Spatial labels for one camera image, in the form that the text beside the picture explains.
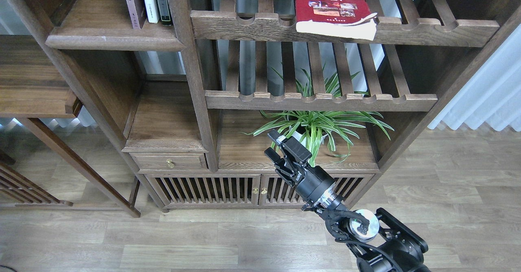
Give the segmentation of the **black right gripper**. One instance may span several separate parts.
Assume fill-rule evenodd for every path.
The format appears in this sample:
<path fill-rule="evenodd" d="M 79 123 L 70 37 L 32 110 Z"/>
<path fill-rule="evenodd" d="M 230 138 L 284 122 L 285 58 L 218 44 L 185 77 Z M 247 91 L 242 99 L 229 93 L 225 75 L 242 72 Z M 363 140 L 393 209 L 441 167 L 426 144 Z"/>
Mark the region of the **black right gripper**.
<path fill-rule="evenodd" d="M 274 163 L 275 171 L 296 194 L 305 201 L 302 211 L 324 211 L 338 208 L 338 195 L 333 187 L 334 179 L 320 166 L 311 167 L 311 152 L 294 137 L 286 138 L 276 130 L 268 137 L 283 153 L 283 158 L 273 148 L 264 154 Z"/>

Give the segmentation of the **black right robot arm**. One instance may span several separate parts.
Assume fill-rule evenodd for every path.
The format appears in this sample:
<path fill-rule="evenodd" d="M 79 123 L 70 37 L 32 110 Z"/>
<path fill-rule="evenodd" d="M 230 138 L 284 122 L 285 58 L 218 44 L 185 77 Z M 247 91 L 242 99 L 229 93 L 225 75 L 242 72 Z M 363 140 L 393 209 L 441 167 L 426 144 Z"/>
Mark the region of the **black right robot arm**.
<path fill-rule="evenodd" d="M 351 211 L 334 191 L 334 179 L 320 166 L 311 166 L 311 152 L 294 137 L 276 130 L 269 138 L 283 156 L 268 148 L 265 155 L 285 183 L 304 200 L 303 211 L 324 220 L 336 242 L 344 243 L 357 258 L 361 272 L 427 272 L 427 243 L 383 208 Z"/>

